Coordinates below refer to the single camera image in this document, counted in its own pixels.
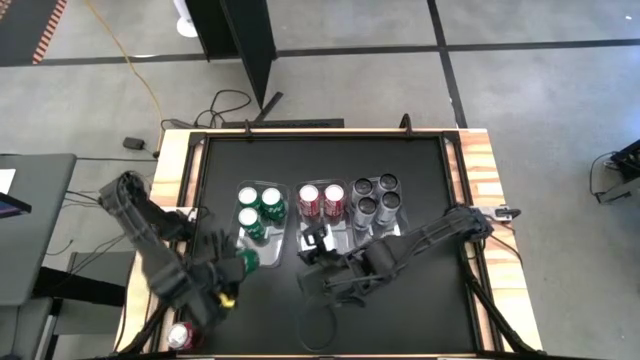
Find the red soda can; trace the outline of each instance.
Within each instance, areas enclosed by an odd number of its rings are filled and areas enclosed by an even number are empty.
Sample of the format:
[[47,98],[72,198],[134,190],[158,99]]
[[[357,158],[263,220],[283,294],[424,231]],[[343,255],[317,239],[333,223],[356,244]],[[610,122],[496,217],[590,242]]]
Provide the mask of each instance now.
[[313,185],[305,185],[298,193],[300,214],[307,217],[320,215],[320,192]]
[[195,329],[191,323],[176,323],[171,326],[167,334],[167,342],[173,350],[193,349],[195,346]]
[[324,214],[338,217],[344,213],[344,189],[340,185],[329,185],[324,190]]

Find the power adapter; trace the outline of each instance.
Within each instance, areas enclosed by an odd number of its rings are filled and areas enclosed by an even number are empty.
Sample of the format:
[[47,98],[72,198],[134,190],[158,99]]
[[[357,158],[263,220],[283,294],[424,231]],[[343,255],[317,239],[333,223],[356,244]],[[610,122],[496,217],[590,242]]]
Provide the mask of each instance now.
[[122,146],[131,150],[142,150],[144,149],[144,140],[127,136],[124,138]]

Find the white stand base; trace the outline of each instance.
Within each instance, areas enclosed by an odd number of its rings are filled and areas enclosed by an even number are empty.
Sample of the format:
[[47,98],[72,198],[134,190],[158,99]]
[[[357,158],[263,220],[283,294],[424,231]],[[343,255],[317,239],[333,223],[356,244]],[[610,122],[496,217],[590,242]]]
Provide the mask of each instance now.
[[178,29],[178,33],[184,37],[194,38],[198,37],[198,33],[196,32],[196,27],[193,26],[193,23],[183,17],[178,20],[176,24],[176,28]]

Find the green soda can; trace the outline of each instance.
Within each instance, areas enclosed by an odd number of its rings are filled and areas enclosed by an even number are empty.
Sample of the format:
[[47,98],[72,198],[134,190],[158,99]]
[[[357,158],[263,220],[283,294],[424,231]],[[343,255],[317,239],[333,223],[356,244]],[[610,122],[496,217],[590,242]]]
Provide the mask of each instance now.
[[287,215],[282,194],[276,188],[268,188],[262,193],[262,209],[273,221],[281,221]]
[[260,221],[260,214],[254,208],[244,208],[238,214],[238,221],[249,237],[256,241],[264,241],[264,225]]
[[238,192],[238,201],[243,208],[251,207],[260,211],[260,198],[258,197],[258,192],[252,187],[242,188],[242,190]]
[[258,266],[260,266],[258,253],[253,249],[241,249],[236,255],[244,259],[244,271],[247,275],[254,272]]

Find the soda can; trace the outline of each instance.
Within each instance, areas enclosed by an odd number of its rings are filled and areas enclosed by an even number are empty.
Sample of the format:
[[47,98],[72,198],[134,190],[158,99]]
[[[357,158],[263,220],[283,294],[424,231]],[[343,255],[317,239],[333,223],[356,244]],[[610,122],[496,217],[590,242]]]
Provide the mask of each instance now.
[[251,274],[260,266],[260,256],[258,256],[258,253],[253,249],[239,249],[236,256],[244,260],[244,271],[246,275]]
[[252,187],[242,188],[238,192],[238,201],[242,207],[252,207],[260,211],[260,198],[258,192]]
[[364,197],[358,201],[353,212],[353,227],[356,230],[366,230],[376,215],[376,201],[370,197]]
[[371,181],[365,178],[358,179],[353,183],[353,188],[351,189],[351,204],[356,207],[360,199],[371,196],[371,194],[373,194]]
[[344,189],[340,185],[329,185],[324,190],[324,215],[339,217],[344,213]]
[[282,194],[276,188],[268,188],[262,193],[262,210],[273,221],[281,221],[287,215]]
[[307,217],[320,215],[320,192],[313,185],[305,185],[298,193],[300,214]]
[[378,185],[376,186],[375,193],[378,199],[382,198],[384,193],[389,191],[396,191],[398,189],[398,178],[391,174],[384,174],[380,176]]
[[382,195],[380,206],[376,213],[376,222],[382,226],[389,225],[396,218],[396,213],[402,205],[402,200],[398,193],[389,191]]
[[176,323],[171,326],[167,334],[167,343],[173,350],[193,349],[196,339],[196,332],[191,323]]
[[238,221],[252,240],[264,240],[265,228],[260,221],[260,214],[254,208],[244,208],[238,214]]

